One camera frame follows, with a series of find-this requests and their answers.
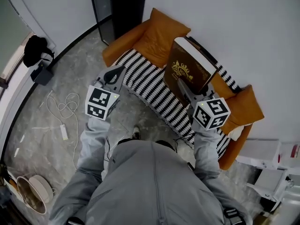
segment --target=person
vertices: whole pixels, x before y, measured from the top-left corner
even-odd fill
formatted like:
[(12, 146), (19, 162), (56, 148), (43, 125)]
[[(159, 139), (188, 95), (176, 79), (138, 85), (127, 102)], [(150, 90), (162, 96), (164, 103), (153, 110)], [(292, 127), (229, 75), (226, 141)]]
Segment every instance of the person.
[(49, 224), (252, 224), (218, 178), (216, 129), (195, 129), (192, 170), (167, 142), (142, 141), (135, 128), (133, 138), (113, 150), (102, 180), (109, 126), (109, 119), (89, 118), (77, 171), (58, 196)]

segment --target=wire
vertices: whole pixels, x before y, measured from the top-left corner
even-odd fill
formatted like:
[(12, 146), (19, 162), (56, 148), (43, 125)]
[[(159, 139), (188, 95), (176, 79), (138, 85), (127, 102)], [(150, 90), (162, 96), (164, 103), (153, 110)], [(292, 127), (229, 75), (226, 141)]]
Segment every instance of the wire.
[(183, 137), (180, 137), (180, 138), (177, 138), (177, 139), (173, 139), (175, 142), (176, 142), (176, 145), (175, 145), (175, 152), (176, 153), (178, 153), (177, 152), (177, 147), (178, 147), (178, 140), (183, 140), (184, 141), (184, 139), (185, 138), (189, 138), (190, 136), (192, 136), (192, 135), (196, 135), (197, 133), (196, 132), (194, 132), (194, 133), (190, 133), (190, 134), (187, 134), (187, 135), (185, 135), (185, 136), (183, 136)]
[(108, 152), (107, 152), (106, 156), (107, 156), (108, 160), (110, 160), (109, 152), (111, 151), (111, 145), (109, 144), (108, 137), (106, 137), (106, 141), (107, 141), (107, 144), (108, 144)]
[[(54, 102), (55, 102), (55, 106), (56, 106), (56, 108), (57, 108), (57, 110), (58, 110), (60, 116), (61, 116), (63, 119), (68, 119), (68, 118), (72, 117), (73, 115), (74, 115), (75, 118), (76, 118), (76, 124), (77, 124), (77, 130), (76, 130), (76, 131), (77, 131), (77, 141), (76, 141), (76, 146), (74, 147), (74, 151), (73, 151), (73, 160), (72, 160), (72, 161), (73, 161), (74, 168), (77, 170), (77, 168), (76, 168), (76, 166), (75, 166), (75, 162), (74, 162), (74, 156), (75, 156), (75, 151), (76, 151), (76, 148), (77, 148), (78, 142), (79, 142), (79, 134), (78, 134), (78, 118), (77, 118), (77, 116), (76, 116), (76, 114), (75, 114), (75, 111), (77, 110), (77, 108), (78, 108), (78, 106), (79, 106), (79, 103), (80, 103), (79, 95), (78, 95), (77, 93), (71, 92), (71, 93), (69, 93), (69, 94), (66, 96), (65, 103), (60, 103), (60, 104), (57, 105), (56, 100), (55, 100), (53, 97), (50, 96), (51, 92), (49, 93), (49, 95), (47, 96), (47, 99), (46, 99), (46, 106), (47, 106), (47, 109), (48, 109), (49, 113), (51, 113), (58, 121), (60, 121), (60, 124), (61, 124), (61, 125), (63, 124), (62, 121), (61, 121), (61, 119), (58, 118), (58, 117), (56, 117), (56, 116), (50, 111), (50, 109), (49, 109), (49, 107), (48, 107), (48, 99), (52, 98), (52, 99), (54, 100)], [(78, 96), (78, 103), (76, 103), (75, 101), (69, 101), (69, 102), (67, 102), (67, 99), (68, 99), (68, 97), (69, 97), (70, 95), (76, 95), (76, 96)], [(71, 104), (71, 103), (74, 103), (74, 104), (75, 104), (75, 108), (74, 108), (74, 109), (71, 109), (71, 108), (69, 107), (69, 104)], [(67, 116), (67, 117), (64, 117), (64, 116), (61, 114), (61, 111), (63, 111), (63, 110), (66, 109), (66, 108), (71, 112), (71, 115), (70, 115), (70, 116)]]

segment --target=white box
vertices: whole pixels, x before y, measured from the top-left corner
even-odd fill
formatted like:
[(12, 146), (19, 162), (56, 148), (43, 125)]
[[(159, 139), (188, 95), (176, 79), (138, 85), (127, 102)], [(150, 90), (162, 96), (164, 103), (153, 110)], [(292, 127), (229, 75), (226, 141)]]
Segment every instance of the white box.
[(119, 94), (89, 86), (85, 99), (85, 114), (105, 120), (118, 103)]
[(300, 142), (285, 142), (279, 150), (280, 168), (288, 169), (290, 174), (300, 175)]
[(236, 160), (260, 168), (277, 169), (280, 146), (279, 140), (246, 140)]
[(227, 103), (221, 97), (197, 102), (193, 118), (205, 130), (210, 130), (223, 126), (230, 113)]

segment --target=gold crown emblem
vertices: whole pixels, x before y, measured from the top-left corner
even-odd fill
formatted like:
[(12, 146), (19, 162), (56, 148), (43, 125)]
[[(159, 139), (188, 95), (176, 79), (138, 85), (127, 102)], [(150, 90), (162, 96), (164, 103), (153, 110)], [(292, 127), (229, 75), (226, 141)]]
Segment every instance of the gold crown emblem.
[(172, 69), (173, 69), (173, 71), (176, 73), (176, 75), (178, 77), (185, 76), (190, 82), (192, 81), (193, 76), (191, 76), (191, 75), (188, 74), (189, 73), (189, 69), (183, 63), (179, 64), (178, 61), (173, 62)]

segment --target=white device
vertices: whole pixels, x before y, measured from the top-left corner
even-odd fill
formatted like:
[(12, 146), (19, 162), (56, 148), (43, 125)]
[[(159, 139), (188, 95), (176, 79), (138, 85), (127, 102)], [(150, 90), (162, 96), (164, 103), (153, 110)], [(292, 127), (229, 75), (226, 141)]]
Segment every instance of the white device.
[(85, 99), (85, 114), (105, 120), (118, 103), (119, 94), (90, 85)]
[(62, 139), (63, 140), (68, 140), (68, 135), (67, 135), (67, 130), (66, 130), (66, 125), (65, 124), (62, 124), (60, 126), (60, 129), (61, 129), (61, 135), (62, 135)]
[(230, 113), (230, 109), (224, 98), (213, 98), (197, 102), (193, 118), (196, 119), (205, 130), (210, 130), (223, 126)]

